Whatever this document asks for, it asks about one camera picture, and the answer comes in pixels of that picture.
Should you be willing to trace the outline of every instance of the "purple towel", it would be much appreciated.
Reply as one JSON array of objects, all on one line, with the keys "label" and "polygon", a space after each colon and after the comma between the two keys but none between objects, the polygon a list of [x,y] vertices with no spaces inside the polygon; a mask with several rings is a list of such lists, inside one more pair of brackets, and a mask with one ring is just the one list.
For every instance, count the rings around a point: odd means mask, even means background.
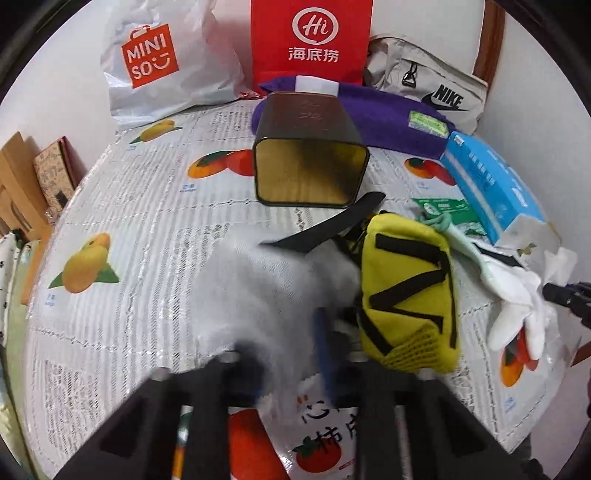
[{"label": "purple towel", "polygon": [[[295,77],[278,77],[261,83],[267,92],[293,92]],[[341,83],[339,100],[369,147],[387,148],[417,157],[439,158],[445,150],[447,138],[431,135],[408,126],[411,111],[424,113],[447,124],[449,132],[456,127],[434,108],[424,103],[373,88]],[[256,133],[265,102],[256,106],[252,114],[252,132]]]}]

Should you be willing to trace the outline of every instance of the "yellow pouch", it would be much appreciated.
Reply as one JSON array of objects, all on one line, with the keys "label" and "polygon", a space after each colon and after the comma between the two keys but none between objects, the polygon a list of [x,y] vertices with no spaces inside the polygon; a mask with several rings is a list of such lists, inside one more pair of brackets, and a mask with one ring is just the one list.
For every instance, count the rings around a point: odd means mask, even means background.
[{"label": "yellow pouch", "polygon": [[361,255],[363,350],[387,368],[452,372],[459,358],[449,246],[433,228],[374,216]]}]

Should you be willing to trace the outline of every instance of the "blue tissue package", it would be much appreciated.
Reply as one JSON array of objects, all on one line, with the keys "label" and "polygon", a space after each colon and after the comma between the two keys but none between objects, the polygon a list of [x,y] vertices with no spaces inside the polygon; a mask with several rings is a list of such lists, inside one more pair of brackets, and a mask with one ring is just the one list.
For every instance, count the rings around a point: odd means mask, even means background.
[{"label": "blue tissue package", "polygon": [[558,250],[560,239],[537,199],[490,146],[470,135],[453,132],[440,161],[474,208],[494,245],[521,251],[537,249],[535,257],[541,255],[539,260],[543,260],[544,250]]}]

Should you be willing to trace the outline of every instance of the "brown tin box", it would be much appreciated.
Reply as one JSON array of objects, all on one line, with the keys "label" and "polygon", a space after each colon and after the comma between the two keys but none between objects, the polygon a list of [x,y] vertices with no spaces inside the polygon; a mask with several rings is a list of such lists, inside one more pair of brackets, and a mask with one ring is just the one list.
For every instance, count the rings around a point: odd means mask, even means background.
[{"label": "brown tin box", "polygon": [[270,94],[253,151],[256,196],[265,205],[346,207],[369,160],[340,100],[320,93]]}]

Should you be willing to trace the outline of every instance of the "white wall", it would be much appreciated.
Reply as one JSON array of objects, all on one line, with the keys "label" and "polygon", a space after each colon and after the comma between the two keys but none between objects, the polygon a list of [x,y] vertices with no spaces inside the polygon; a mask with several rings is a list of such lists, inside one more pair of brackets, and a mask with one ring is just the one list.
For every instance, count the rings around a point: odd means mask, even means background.
[{"label": "white wall", "polygon": [[[555,62],[511,17],[478,134],[515,168],[565,246],[579,254],[575,280],[591,280],[591,118]],[[561,329],[591,339],[574,319]],[[550,477],[568,460],[589,420],[589,367],[587,361],[569,369],[532,432],[534,455]]]},{"label": "white wall", "polygon": [[[37,52],[0,105],[0,145],[17,130],[43,148],[65,135],[90,168],[114,138],[100,69],[107,6],[92,0]],[[483,0],[374,0],[372,33],[410,35],[467,72],[476,54]],[[217,0],[214,10],[252,79],[250,1]]]}]

